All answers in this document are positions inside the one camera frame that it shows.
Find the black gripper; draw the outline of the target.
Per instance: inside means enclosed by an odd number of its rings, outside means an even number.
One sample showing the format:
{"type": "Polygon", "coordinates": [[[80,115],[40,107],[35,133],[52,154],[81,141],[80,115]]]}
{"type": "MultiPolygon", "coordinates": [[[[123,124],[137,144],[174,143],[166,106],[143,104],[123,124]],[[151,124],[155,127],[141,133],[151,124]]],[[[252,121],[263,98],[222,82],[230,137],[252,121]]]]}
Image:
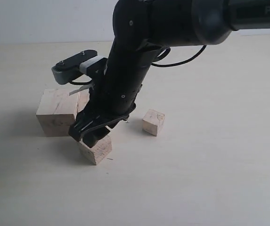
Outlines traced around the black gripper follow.
{"type": "Polygon", "coordinates": [[[135,99],[142,82],[161,49],[148,44],[138,50],[127,50],[114,41],[106,71],[90,90],[90,100],[77,114],[68,134],[92,148],[120,121],[127,119],[136,107],[135,99]]]}

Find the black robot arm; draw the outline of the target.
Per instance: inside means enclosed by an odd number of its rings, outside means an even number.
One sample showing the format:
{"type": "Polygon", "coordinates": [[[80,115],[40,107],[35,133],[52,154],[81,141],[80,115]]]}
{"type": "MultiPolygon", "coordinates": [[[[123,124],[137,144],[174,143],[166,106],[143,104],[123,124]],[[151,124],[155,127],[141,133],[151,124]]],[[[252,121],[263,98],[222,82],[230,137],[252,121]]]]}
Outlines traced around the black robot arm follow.
{"type": "Polygon", "coordinates": [[[69,135],[93,147],[135,109],[155,58],[168,47],[217,45],[232,31],[270,29],[270,0],[120,0],[104,72],[69,135]]]}

